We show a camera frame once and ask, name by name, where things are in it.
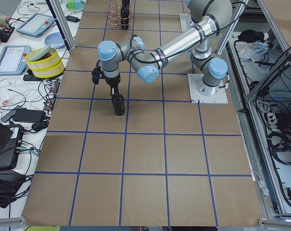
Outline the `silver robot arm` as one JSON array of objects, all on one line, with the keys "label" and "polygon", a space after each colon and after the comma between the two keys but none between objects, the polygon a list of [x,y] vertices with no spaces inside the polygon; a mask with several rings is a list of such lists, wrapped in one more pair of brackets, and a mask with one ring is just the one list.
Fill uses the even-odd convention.
[{"label": "silver robot arm", "polygon": [[187,6],[194,24],[175,39],[149,54],[145,53],[143,40],[138,36],[120,43],[104,40],[98,45],[96,67],[105,78],[117,78],[120,62],[127,61],[142,81],[151,83],[157,79],[160,69],[183,52],[216,36],[232,17],[232,5],[228,0],[189,0]]},{"label": "silver robot arm", "polygon": [[198,0],[187,0],[186,5],[190,10],[190,14],[198,14],[199,3]]}]

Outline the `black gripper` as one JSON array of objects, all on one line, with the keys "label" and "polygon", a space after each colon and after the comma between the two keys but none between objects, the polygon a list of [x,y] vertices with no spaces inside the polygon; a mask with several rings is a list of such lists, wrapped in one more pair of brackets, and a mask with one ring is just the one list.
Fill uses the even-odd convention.
[{"label": "black gripper", "polygon": [[121,81],[120,76],[106,77],[105,81],[110,86],[111,93],[119,93],[118,85]]}]

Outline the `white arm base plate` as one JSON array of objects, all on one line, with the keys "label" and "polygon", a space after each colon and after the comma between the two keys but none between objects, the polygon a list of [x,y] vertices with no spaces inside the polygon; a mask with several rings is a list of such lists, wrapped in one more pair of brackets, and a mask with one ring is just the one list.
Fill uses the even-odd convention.
[{"label": "white arm base plate", "polygon": [[181,13],[179,15],[179,20],[180,20],[181,32],[185,32],[190,27],[195,25],[195,23],[193,22],[193,20],[191,18],[190,13],[188,13],[188,14]]},{"label": "white arm base plate", "polygon": [[188,74],[191,103],[228,104],[223,80],[218,86],[209,87],[203,82],[203,74]]}]

